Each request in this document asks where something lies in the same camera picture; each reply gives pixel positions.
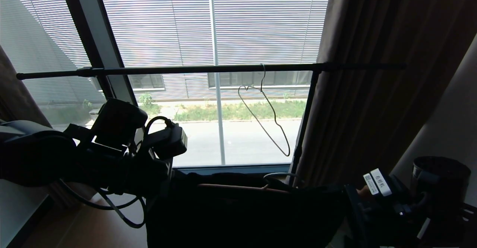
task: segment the sticker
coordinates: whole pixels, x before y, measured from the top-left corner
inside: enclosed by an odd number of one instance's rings
[[[386,180],[384,179],[379,169],[372,170],[371,175],[373,176],[373,179],[375,180],[379,191],[381,192],[381,194],[383,194],[384,197],[392,194],[391,189],[387,185]]]
[[[375,182],[373,181],[373,178],[371,177],[370,174],[363,175],[364,180],[366,181],[366,184],[368,185],[369,191],[371,192],[372,195],[376,195],[379,193],[378,188],[376,187]]]

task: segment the pavement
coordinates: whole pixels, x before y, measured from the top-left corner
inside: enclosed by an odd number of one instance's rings
[[[301,121],[279,120],[278,122],[290,143],[291,155],[288,157],[274,145],[257,121],[224,121],[225,164],[290,163]],[[174,158],[174,166],[221,165],[217,121],[179,124],[188,136],[187,152]],[[263,121],[262,125],[287,153],[288,147],[280,128],[273,121]],[[66,128],[65,126],[53,127],[59,131]],[[164,127],[164,124],[159,122],[153,124],[150,133]]]

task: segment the floor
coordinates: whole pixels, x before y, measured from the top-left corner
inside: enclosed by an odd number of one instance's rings
[[[111,195],[119,205],[133,197]],[[107,205],[96,195],[92,201]],[[131,221],[140,223],[143,219],[141,206],[135,203],[122,209]],[[341,248],[343,234],[338,232],[330,248]],[[87,206],[73,210],[52,209],[40,222],[23,248],[147,248],[146,230],[143,226],[134,229],[127,226],[114,211],[102,211]]]

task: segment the brown curtain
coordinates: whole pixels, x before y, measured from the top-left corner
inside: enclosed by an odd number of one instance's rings
[[[17,80],[16,74],[12,63],[0,46],[0,119],[28,120],[51,127],[24,83]],[[85,185],[71,183],[70,186],[86,199],[91,199],[96,194],[96,191]],[[73,207],[79,203],[57,183],[48,185],[44,189],[62,208]]]
[[[362,185],[390,172],[432,113],[477,32],[477,0],[329,0],[317,61],[407,63],[322,73],[297,174]]]

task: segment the baseboard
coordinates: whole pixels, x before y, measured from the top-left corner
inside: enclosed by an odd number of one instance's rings
[[[41,219],[51,210],[53,205],[53,199],[50,196],[46,197],[25,225],[18,231],[17,235],[15,235],[12,241],[10,241],[7,248],[21,248],[36,226],[40,223]]]

